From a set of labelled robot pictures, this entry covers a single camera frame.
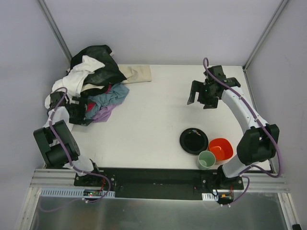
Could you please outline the lilac cloth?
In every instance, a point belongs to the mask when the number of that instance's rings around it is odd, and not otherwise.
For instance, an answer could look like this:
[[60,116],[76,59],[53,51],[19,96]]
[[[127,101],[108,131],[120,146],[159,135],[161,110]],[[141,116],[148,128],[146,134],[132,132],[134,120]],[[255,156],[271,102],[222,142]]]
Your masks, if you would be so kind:
[[102,107],[94,116],[93,116],[93,122],[94,123],[100,123],[100,122],[106,122],[109,117],[111,116],[111,113],[114,108],[116,108],[116,104],[111,104],[106,107]]

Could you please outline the blue-grey cloth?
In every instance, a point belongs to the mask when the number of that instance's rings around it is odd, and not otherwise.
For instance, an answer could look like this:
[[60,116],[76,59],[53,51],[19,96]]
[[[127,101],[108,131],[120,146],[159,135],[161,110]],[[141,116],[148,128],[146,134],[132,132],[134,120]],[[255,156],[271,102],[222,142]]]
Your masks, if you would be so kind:
[[91,111],[85,113],[85,118],[93,120],[93,116],[102,107],[106,107],[111,104],[116,104],[117,106],[122,104],[129,92],[129,88],[122,83],[118,83],[113,85],[108,93],[89,97],[88,102],[95,103],[95,106]]

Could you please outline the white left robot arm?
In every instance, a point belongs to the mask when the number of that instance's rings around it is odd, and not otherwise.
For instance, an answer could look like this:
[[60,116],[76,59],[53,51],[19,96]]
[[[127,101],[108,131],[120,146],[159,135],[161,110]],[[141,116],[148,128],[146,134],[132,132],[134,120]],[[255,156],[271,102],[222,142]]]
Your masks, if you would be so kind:
[[37,146],[48,168],[70,169],[78,176],[99,174],[97,165],[81,155],[71,133],[71,118],[77,118],[78,104],[71,104],[63,91],[50,95],[48,119],[45,125],[33,132]]

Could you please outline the black mesh cloth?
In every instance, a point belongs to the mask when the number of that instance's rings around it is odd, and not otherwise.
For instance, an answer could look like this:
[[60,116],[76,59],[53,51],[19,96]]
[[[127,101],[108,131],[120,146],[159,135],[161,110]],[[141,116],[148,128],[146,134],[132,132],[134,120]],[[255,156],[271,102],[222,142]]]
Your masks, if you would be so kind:
[[89,74],[83,85],[92,84],[95,86],[108,86],[109,84],[117,84],[125,81],[127,78],[119,70],[119,67],[115,60],[111,56],[112,50],[107,45],[89,46],[81,50],[71,59],[71,69],[82,63],[82,57],[88,56],[103,63],[105,66],[95,70],[92,74]]

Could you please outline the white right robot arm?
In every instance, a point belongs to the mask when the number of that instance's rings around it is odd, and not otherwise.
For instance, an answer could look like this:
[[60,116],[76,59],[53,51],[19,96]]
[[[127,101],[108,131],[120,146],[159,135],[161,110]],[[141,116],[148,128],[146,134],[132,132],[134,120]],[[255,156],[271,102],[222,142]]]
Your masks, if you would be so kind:
[[223,101],[237,119],[243,136],[236,147],[236,156],[221,166],[225,178],[238,177],[258,163],[273,157],[280,158],[279,128],[262,118],[246,99],[236,78],[227,78],[222,66],[205,67],[205,80],[194,80],[187,104],[195,101],[204,109],[217,108]]

